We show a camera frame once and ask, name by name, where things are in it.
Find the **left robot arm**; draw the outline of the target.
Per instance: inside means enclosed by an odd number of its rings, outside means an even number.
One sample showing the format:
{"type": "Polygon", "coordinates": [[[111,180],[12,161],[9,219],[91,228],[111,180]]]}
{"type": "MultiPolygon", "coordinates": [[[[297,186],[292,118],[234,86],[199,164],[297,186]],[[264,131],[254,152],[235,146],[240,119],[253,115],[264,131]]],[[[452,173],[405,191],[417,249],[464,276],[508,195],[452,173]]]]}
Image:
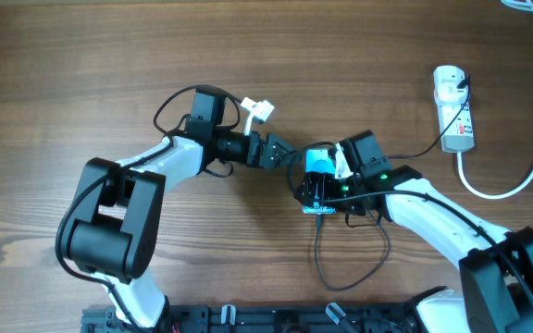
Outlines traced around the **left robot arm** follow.
{"type": "Polygon", "coordinates": [[[57,230],[57,261],[73,277],[103,285],[119,326],[129,332],[175,329],[149,267],[165,194],[214,161],[274,169],[296,154],[279,136],[262,138],[251,129],[270,116],[269,101],[240,99],[211,85],[191,90],[191,112],[174,129],[163,129],[157,146],[117,162],[86,163],[57,230]]]}

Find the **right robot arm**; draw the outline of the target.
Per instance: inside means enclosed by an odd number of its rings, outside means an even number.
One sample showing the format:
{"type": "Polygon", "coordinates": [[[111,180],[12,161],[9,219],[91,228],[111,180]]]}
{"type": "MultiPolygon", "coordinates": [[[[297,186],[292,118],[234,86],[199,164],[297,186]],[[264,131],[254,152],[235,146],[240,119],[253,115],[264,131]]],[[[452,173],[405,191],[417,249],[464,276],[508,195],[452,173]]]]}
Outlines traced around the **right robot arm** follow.
{"type": "Polygon", "coordinates": [[[458,270],[461,289],[415,304],[426,332],[533,332],[533,228],[511,231],[470,213],[409,166],[392,167],[371,131],[293,154],[294,197],[308,214],[380,217],[413,231],[458,270]]]}

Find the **teal screen Galaxy smartphone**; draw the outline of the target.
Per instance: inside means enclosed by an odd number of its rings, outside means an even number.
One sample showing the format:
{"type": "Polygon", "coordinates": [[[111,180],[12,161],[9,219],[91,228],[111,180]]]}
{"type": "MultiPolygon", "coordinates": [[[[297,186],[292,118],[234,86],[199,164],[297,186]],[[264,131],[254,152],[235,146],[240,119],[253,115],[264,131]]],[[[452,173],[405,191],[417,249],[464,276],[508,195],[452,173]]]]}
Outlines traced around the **teal screen Galaxy smartphone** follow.
{"type": "MultiPolygon", "coordinates": [[[[334,178],[335,166],[332,158],[328,155],[328,149],[309,149],[305,155],[304,171],[306,176],[317,176],[324,178],[334,178]]],[[[304,213],[308,215],[330,215],[335,213],[333,207],[327,207],[321,203],[312,203],[303,207],[304,213]]]]}

